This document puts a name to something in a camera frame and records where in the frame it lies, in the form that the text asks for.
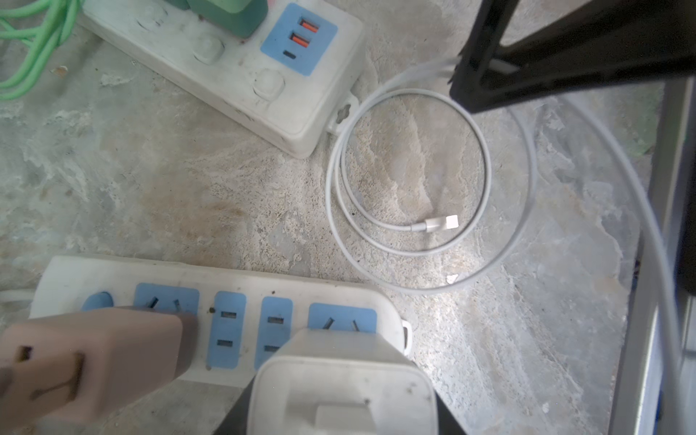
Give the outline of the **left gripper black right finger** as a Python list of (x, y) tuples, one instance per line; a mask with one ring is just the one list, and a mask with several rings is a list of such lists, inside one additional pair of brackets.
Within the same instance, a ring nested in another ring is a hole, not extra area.
[(442, 399), (437, 400), (438, 435), (466, 435)]

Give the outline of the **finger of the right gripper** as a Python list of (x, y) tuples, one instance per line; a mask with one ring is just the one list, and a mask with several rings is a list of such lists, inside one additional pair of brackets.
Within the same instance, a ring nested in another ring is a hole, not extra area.
[(484, 1), (449, 95), (472, 113), (695, 73), (692, 1), (590, 1), (512, 45), (515, 1)]

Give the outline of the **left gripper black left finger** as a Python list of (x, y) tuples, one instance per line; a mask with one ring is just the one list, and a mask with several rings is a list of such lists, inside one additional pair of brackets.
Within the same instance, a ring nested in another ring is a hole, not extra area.
[(214, 435), (246, 435), (248, 415), (255, 378), (244, 389), (232, 409), (213, 432)]

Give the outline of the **white charger with cable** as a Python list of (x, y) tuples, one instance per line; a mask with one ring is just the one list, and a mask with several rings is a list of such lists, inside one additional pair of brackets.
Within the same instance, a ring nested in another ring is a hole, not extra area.
[[(360, 119), (377, 104), (387, 99), (400, 96), (402, 94), (422, 94), (431, 98), (436, 98), (456, 109), (460, 115), (469, 123), (469, 126), (476, 133), (480, 144), (481, 156), (485, 166), (486, 179), (484, 190), (478, 205), (476, 214), (472, 217), (468, 226), (464, 228), (461, 237), (467, 237), (469, 232), (478, 225), (480, 215), (485, 211), (489, 201), (489, 191), (491, 187), (491, 162), (489, 156), (489, 146), (480, 127), (472, 119), (471, 114), (463, 109), (453, 99), (445, 97), (425, 89), (399, 88), (406, 83), (416, 82), (430, 76), (444, 75), (449, 73), (445, 67), (453, 66), (455, 59), (439, 59), (430, 63), (423, 63), (398, 74), (390, 81), (382, 85), (373, 92), (368, 99), (357, 109), (357, 112), (350, 117), (343, 130), (335, 141), (335, 146), (330, 154), (326, 172), (326, 215), (329, 226), (336, 242), (350, 263), (364, 276), (373, 280), (381, 286), (390, 288), (403, 294), (409, 295), (435, 295), (460, 291), (469, 282), (485, 275), (489, 269), (498, 266), (508, 254), (515, 248), (521, 237), (521, 233), (535, 205), (537, 193), (537, 156), (534, 141), (530, 130), (520, 120), (518, 112), (509, 108), (510, 115), (517, 123), (523, 136), (527, 152), (527, 169), (529, 178), (527, 181), (527, 201), (523, 208), (511, 238), (507, 245), (502, 248), (500, 253), (493, 257), (488, 264), (480, 270), (460, 279), (460, 281), (431, 289), (407, 288), (393, 286), (382, 281), (359, 266), (357, 261), (350, 255), (344, 241), (340, 238), (335, 225), (332, 209), (332, 192), (336, 185), (336, 194), (339, 205), (344, 210), (342, 190), (339, 186), (337, 170), (341, 168), (344, 157), (345, 147), (352, 136), (353, 128)], [(686, 390), (681, 385), (683, 348), (681, 327), (677, 315), (677, 306), (674, 298), (675, 284), (674, 272), (670, 266), (668, 253), (666, 252), (663, 236), (659, 229), (654, 211), (648, 201), (645, 190), (643, 189), (632, 164), (627, 159), (621, 145), (616, 137), (599, 121), (580, 99), (572, 94), (564, 94), (558, 97), (565, 104), (570, 106), (576, 116), (583, 119), (594, 134), (600, 139), (606, 151), (611, 155), (614, 164), (617, 166), (625, 183), (631, 190), (635, 207), (639, 212), (645, 248), (654, 255), (653, 266), (657, 268), (657, 284), (654, 290), (659, 293), (658, 308), (659, 321), (661, 323), (660, 332), (662, 334), (662, 358), (663, 375), (662, 388), (668, 396), (671, 395), (670, 403), (674, 416), (668, 419), (668, 423), (674, 426), (668, 429), (668, 434), (691, 434), (690, 418), (687, 415), (688, 406), (686, 405)], [(362, 234), (362, 230), (353, 224), (352, 218), (344, 210), (344, 215), (354, 230)], [(409, 363), (400, 353), (391, 355), (395, 351), (392, 345), (388, 345), (380, 335), (371, 333), (357, 332), (337, 332), (324, 329), (306, 329), (297, 335), (297, 340), (291, 339), (290, 346), (285, 351), (272, 357), (261, 366), (260, 372), (252, 382), (253, 390), (251, 395), (252, 411), (259, 401), (261, 411), (257, 416), (261, 416), (260, 423), (271, 423), (271, 418), (266, 417), (272, 414), (272, 408), (278, 418), (295, 418), (290, 411), (316, 411), (312, 414), (319, 420), (312, 420), (315, 424), (315, 433), (359, 433), (363, 426), (358, 423), (368, 424), (364, 433), (378, 434), (379, 427), (375, 424), (380, 422), (405, 423), (405, 429), (396, 429), (397, 434), (406, 434), (406, 430), (415, 430), (416, 434), (425, 434), (426, 429), (416, 429), (416, 422), (421, 424), (421, 420), (416, 417), (427, 417), (429, 420), (422, 421), (422, 427), (429, 428), (427, 431), (433, 434), (437, 431), (438, 418), (435, 403), (435, 391), (432, 384), (424, 373)], [(405, 392), (406, 387), (411, 384), (407, 381), (417, 381), (415, 386), (426, 387), (425, 393), (418, 393), (413, 396), (410, 402), (407, 396), (411, 393)], [(251, 434), (256, 429), (260, 433), (261, 424), (254, 420), (255, 414), (249, 415), (248, 430)]]

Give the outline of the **small blue socket power strip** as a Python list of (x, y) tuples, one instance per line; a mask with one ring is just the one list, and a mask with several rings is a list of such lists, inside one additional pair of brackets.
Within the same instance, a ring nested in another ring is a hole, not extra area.
[(381, 335), (408, 355), (411, 325), (366, 285), (182, 263), (107, 256), (56, 256), (36, 289), (5, 290), (31, 317), (105, 306), (184, 312), (199, 321), (198, 348), (183, 379), (244, 387), (303, 329)]

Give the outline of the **pink charger with cable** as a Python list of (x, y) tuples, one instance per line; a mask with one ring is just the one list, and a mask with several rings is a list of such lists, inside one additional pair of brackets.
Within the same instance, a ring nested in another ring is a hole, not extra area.
[(198, 334), (191, 313), (131, 306), (13, 324), (1, 336), (1, 430), (47, 415), (93, 422), (185, 373)]

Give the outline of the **long colourful socket power strip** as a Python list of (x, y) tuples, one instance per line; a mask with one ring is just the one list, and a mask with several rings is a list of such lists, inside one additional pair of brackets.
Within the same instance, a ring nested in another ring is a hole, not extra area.
[(269, 1), (239, 37), (174, 1), (87, 1), (81, 24), (297, 159), (353, 111), (366, 32), (325, 1)]

